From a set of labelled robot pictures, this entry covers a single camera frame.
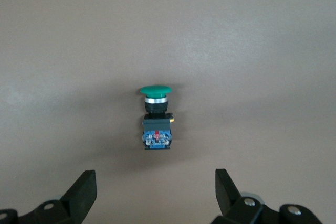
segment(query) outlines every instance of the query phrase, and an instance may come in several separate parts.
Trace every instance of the gray wall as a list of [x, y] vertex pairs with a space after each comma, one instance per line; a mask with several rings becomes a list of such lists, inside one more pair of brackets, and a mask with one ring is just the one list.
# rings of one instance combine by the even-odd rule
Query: gray wall
[[[215, 168], [334, 223], [336, 0], [0, 0], [1, 208], [96, 169], [85, 223], [210, 223]], [[139, 88], [167, 84], [169, 151]]]

